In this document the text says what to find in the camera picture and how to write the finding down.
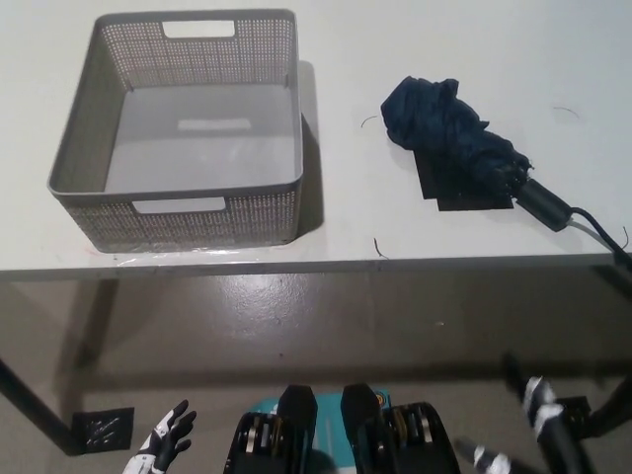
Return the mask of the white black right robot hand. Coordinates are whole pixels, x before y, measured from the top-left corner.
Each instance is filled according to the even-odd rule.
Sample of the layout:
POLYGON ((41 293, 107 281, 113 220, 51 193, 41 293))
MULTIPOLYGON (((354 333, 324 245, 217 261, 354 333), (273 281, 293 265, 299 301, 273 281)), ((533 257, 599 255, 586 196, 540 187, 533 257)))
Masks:
MULTIPOLYGON (((526 377, 517 358, 511 354, 504 356, 503 370, 507 385, 519 398, 549 470, 552 473, 581 473, 582 463, 577 459, 564 425, 564 408, 556 401, 551 385, 542 376, 526 377)), ((454 448, 478 473, 537 473, 525 462, 511 459, 468 438, 458 438, 454 448)))

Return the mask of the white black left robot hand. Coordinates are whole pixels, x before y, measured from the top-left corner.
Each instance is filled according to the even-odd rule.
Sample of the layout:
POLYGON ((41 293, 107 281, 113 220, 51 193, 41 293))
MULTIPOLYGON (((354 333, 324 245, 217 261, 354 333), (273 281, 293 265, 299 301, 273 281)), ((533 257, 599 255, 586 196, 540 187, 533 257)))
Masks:
POLYGON ((188 409, 189 401, 185 399, 169 411, 128 460, 122 473, 166 473, 175 458, 192 445, 186 436, 194 428, 197 412, 188 409))

